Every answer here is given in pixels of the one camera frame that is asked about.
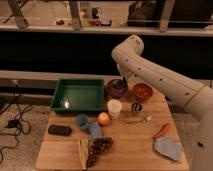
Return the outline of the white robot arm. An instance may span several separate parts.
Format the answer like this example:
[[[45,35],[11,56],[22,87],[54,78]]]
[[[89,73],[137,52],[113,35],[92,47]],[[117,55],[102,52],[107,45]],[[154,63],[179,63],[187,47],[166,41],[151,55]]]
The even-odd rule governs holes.
[[[213,89],[141,56],[142,39],[131,35],[111,52],[124,78],[135,74],[173,100],[199,122],[191,171],[213,171]]]

